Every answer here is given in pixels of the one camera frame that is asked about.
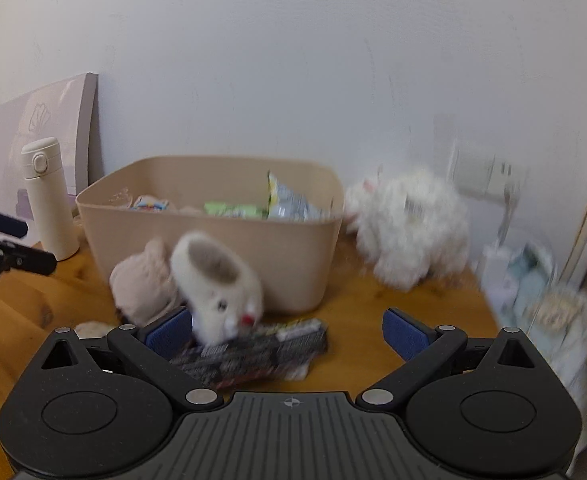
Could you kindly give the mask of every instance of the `wooden tabletop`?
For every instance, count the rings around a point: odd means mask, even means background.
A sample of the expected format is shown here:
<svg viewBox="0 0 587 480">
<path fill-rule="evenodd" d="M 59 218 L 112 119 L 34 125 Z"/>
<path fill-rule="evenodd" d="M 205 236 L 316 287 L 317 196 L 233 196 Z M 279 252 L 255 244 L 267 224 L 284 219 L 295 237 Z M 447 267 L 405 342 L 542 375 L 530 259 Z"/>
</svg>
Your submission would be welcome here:
<svg viewBox="0 0 587 480">
<path fill-rule="evenodd" d="M 306 316 L 327 323 L 329 352 L 313 362 L 304 381 L 260 381 L 251 389 L 344 390 L 355 397 L 402 362 L 382 339 L 382 313 L 389 306 L 429 326 L 454 324 L 469 336 L 493 337 L 497 332 L 470 272 L 427 280 L 408 293 L 399 292 L 376 281 L 355 251 L 353 239 L 341 238 L 325 298 L 318 310 Z M 54 328 L 88 320 L 118 323 L 109 287 L 100 279 L 84 239 L 80 252 L 61 262 L 53 276 L 5 273 L 0 280 L 0 407 Z M 0 480 L 11 475 L 0 448 Z"/>
</svg>

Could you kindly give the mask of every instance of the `white thermos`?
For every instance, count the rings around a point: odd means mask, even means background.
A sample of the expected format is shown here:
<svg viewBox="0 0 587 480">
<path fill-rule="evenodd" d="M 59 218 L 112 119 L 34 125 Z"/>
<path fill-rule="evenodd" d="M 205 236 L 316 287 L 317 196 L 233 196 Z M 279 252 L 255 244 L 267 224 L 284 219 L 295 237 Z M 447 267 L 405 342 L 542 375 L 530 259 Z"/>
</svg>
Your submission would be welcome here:
<svg viewBox="0 0 587 480">
<path fill-rule="evenodd" d="M 47 137 L 26 144 L 21 160 L 29 205 L 43 249 L 53 253 L 56 260 L 65 260 L 78 251 L 79 244 L 67 202 L 58 139 Z"/>
</svg>

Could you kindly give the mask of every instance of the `bottle lid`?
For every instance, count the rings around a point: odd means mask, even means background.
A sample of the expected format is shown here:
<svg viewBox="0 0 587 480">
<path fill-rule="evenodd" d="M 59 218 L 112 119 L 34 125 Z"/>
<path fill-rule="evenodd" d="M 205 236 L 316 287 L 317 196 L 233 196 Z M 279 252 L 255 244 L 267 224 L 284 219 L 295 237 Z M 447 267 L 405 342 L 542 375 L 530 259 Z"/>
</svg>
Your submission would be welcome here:
<svg viewBox="0 0 587 480">
<path fill-rule="evenodd" d="M 37 178 L 62 168 L 60 143 L 55 137 L 46 137 L 25 144 L 20 152 L 25 178 Z"/>
</svg>

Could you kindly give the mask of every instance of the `wall switch plate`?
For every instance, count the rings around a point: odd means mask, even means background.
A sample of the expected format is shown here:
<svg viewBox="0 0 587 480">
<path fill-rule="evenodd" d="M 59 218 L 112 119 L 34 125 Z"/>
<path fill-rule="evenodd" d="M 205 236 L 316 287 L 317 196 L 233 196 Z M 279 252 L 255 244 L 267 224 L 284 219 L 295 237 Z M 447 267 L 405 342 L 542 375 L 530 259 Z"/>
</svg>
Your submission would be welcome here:
<svg viewBox="0 0 587 480">
<path fill-rule="evenodd" d="M 528 169 L 496 155 L 481 155 L 454 145 L 449 164 L 449 180 L 464 194 L 504 202 L 505 186 L 522 189 Z"/>
</svg>

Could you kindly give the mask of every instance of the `beige storage bin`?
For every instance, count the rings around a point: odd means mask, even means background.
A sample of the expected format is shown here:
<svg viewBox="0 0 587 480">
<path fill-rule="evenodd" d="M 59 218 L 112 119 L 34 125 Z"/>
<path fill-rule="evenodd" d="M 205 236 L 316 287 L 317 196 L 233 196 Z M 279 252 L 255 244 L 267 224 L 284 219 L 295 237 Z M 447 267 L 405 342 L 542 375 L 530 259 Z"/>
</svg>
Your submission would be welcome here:
<svg viewBox="0 0 587 480">
<path fill-rule="evenodd" d="M 267 207 L 267 171 L 331 219 L 297 222 L 138 211 L 123 198 L 143 194 L 177 208 L 202 209 L 205 202 Z M 82 191 L 76 202 L 101 274 L 160 236 L 168 248 L 191 230 L 202 230 L 242 256 L 258 273 L 271 312 L 300 314 L 320 303 L 327 286 L 341 223 L 344 193 L 336 174 L 312 162 L 229 156 L 157 156 L 111 173 Z"/>
</svg>

